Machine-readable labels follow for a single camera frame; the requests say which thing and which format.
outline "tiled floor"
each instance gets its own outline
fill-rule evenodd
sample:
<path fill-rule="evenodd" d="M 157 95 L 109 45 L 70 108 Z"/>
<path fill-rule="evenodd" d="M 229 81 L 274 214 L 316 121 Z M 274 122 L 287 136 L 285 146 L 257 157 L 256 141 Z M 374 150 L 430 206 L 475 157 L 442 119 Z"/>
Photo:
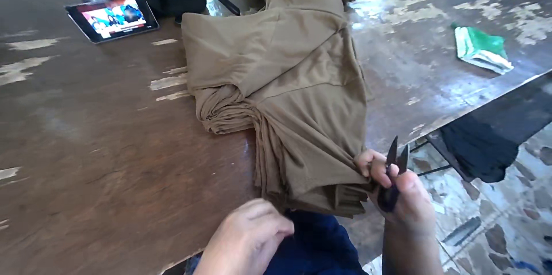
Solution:
<path fill-rule="evenodd" d="M 552 259 L 551 149 L 549 124 L 520 146 L 501 182 L 466 183 L 451 168 L 422 177 L 436 206 L 445 274 L 550 274 L 544 261 Z M 412 153 L 410 162 L 418 173 L 447 165 L 431 145 Z M 476 217 L 481 225 L 464 241 L 443 241 Z M 378 274 L 381 256 L 364 269 Z"/>

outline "hand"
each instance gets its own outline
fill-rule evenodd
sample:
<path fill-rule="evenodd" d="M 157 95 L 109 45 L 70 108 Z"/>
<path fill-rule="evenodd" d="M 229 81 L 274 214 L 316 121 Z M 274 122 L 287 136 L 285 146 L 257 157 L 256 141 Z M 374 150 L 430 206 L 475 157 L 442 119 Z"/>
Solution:
<path fill-rule="evenodd" d="M 372 149 L 367 150 L 356 157 L 355 163 L 361 170 L 362 175 L 369 177 L 371 181 L 389 188 L 391 180 L 385 173 L 386 158 L 383 154 Z M 384 213 L 386 229 L 404 231 L 411 236 L 435 236 L 435 210 L 431 203 L 430 196 L 424 188 L 416 173 L 407 170 L 400 176 L 398 166 L 391 164 L 391 178 L 393 178 L 398 191 L 400 192 L 392 213 Z M 369 194 L 369 198 L 377 206 L 377 193 L 380 186 Z"/>
<path fill-rule="evenodd" d="M 207 244 L 195 275 L 261 275 L 293 222 L 264 199 L 248 201 L 224 219 Z"/>

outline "brown t-shirt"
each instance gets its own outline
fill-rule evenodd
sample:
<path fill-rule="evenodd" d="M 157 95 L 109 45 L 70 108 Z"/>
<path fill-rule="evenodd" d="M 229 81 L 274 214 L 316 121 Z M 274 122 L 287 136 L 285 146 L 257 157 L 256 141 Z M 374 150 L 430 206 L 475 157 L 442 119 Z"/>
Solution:
<path fill-rule="evenodd" d="M 254 127 L 254 183 L 289 208 L 363 213 L 367 90 L 341 0 L 266 0 L 250 16 L 185 13 L 188 90 L 216 134 Z"/>

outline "strap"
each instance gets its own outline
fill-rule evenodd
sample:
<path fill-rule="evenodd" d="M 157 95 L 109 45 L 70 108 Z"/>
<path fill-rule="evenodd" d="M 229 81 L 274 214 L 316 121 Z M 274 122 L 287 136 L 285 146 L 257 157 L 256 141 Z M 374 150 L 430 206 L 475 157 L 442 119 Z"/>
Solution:
<path fill-rule="evenodd" d="M 233 4 L 230 0 L 218 0 L 220 3 L 222 3 L 230 12 L 232 12 L 235 15 L 240 15 L 239 8 Z"/>

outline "black scissors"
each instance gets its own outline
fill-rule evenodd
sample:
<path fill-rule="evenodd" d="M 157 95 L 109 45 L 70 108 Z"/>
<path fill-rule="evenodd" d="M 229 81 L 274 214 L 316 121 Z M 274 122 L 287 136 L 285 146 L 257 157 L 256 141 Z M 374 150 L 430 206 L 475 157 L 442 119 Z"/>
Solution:
<path fill-rule="evenodd" d="M 406 172 L 406 165 L 409 162 L 410 146 L 408 144 L 405 145 L 401 155 L 397 157 L 397 140 L 398 136 L 393 140 L 389 152 L 387 153 L 387 161 L 385 162 L 385 174 L 387 174 L 391 180 L 391 187 L 389 189 L 380 187 L 377 194 L 377 205 L 386 213 L 390 213 L 395 209 L 400 193 L 395 185 L 395 181 L 391 178 L 391 164 L 398 166 L 398 174 L 403 174 Z"/>

